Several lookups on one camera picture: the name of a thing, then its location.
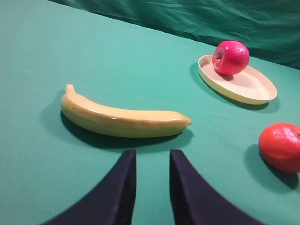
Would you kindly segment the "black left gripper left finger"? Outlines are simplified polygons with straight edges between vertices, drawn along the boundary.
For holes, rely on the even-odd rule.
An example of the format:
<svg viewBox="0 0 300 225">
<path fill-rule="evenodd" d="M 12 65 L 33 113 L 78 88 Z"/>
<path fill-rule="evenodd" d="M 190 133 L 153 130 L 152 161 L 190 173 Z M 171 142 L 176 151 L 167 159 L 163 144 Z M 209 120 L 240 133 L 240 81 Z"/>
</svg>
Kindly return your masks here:
<svg viewBox="0 0 300 225">
<path fill-rule="evenodd" d="M 136 197 L 136 151 L 126 150 L 81 200 L 46 225 L 130 225 Z"/>
</svg>

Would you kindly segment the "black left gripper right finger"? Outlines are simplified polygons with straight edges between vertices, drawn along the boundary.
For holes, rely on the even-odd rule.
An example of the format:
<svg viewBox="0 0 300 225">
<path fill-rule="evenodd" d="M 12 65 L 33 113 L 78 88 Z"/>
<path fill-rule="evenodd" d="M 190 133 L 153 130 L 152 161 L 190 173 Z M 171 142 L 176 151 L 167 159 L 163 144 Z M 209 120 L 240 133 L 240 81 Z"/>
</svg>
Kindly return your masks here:
<svg viewBox="0 0 300 225">
<path fill-rule="evenodd" d="M 220 195 L 183 151 L 171 150 L 170 199 L 177 225 L 261 225 Z"/>
</svg>

